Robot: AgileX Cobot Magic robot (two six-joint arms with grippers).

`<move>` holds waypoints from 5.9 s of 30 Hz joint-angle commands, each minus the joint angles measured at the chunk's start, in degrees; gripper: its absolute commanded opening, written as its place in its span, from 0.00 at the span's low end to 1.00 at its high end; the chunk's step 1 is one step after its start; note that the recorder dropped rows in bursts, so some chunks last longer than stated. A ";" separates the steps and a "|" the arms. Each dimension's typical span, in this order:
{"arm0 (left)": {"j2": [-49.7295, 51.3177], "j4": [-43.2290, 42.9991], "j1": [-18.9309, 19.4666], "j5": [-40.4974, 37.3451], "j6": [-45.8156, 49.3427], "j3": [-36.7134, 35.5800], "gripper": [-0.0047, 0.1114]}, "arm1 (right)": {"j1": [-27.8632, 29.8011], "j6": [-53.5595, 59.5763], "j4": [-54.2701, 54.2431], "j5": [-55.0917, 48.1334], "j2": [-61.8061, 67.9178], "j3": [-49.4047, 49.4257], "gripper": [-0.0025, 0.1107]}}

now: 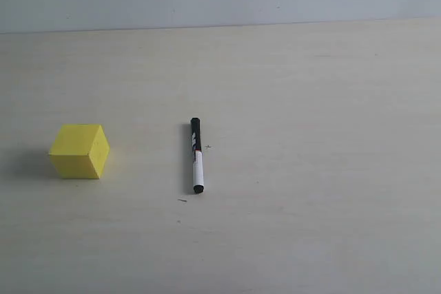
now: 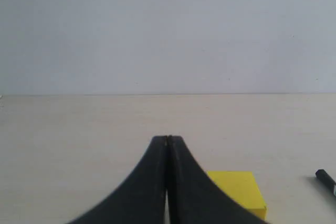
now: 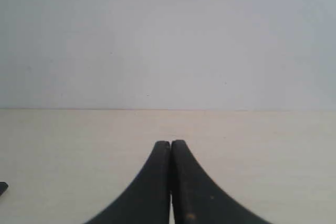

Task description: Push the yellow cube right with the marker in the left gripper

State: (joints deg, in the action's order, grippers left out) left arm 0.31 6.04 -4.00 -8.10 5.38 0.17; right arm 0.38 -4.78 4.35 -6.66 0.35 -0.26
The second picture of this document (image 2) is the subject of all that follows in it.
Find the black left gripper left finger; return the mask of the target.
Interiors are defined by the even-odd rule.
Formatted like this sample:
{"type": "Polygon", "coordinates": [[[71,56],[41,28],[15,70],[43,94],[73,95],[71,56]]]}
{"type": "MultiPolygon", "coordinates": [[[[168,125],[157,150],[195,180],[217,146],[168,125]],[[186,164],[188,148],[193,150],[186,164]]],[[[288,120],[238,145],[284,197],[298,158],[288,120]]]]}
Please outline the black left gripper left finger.
{"type": "Polygon", "coordinates": [[[127,178],[70,223],[164,223],[167,136],[155,136],[127,178]]]}

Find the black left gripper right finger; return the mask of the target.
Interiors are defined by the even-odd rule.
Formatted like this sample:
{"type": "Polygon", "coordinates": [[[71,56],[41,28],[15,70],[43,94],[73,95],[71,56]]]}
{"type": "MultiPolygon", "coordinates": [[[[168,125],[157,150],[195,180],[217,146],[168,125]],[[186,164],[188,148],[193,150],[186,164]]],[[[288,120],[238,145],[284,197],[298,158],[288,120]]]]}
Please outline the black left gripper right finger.
{"type": "Polygon", "coordinates": [[[180,136],[167,137],[166,191],[171,223],[265,223],[202,170],[180,136]]]}

